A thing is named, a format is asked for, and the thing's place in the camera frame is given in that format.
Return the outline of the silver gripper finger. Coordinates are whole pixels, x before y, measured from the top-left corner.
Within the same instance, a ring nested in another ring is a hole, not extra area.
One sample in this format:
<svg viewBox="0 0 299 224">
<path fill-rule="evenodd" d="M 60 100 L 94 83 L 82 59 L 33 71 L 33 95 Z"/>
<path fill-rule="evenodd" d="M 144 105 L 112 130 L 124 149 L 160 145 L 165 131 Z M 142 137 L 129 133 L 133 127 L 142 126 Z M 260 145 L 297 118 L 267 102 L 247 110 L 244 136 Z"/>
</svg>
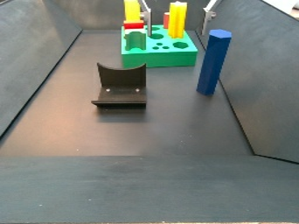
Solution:
<svg viewBox="0 0 299 224">
<path fill-rule="evenodd" d="M 206 6 L 202 8 L 204 11 L 204 18 L 202 24 L 200 29 L 200 35 L 205 34 L 208 22 L 216 17 L 214 8 L 217 6 L 218 0 L 209 0 Z"/>
<path fill-rule="evenodd" d="M 138 0 L 138 4 L 141 7 L 140 17 L 145 21 L 145 25 L 146 25 L 146 36 L 150 36 L 152 35 L 152 11 L 145 3 L 145 0 Z"/>
</svg>

